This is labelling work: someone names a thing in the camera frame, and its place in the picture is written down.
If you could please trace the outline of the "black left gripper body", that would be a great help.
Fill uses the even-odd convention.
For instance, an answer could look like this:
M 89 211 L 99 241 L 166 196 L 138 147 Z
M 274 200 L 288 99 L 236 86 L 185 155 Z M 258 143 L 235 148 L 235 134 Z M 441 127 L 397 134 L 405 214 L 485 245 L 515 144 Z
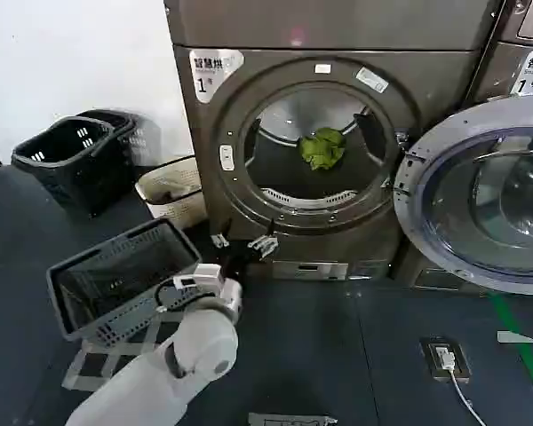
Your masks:
M 239 280 L 255 259 L 256 250 L 247 246 L 228 246 L 218 252 L 221 275 L 226 279 Z

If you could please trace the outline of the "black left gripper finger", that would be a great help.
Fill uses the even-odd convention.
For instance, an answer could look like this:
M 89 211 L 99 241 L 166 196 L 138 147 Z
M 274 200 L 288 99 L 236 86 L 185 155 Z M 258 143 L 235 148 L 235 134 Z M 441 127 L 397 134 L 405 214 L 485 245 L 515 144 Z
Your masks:
M 227 239 L 227 235 L 230 231 L 230 220 L 228 219 L 220 228 L 217 233 L 214 233 L 211 236 L 211 241 L 214 245 L 214 247 L 220 251 L 222 249 L 226 249 L 230 246 L 229 240 Z
M 265 258 L 271 255 L 278 247 L 279 241 L 274 234 L 275 220 L 272 218 L 266 229 L 266 233 L 259 236 L 247 245 L 253 258 Z

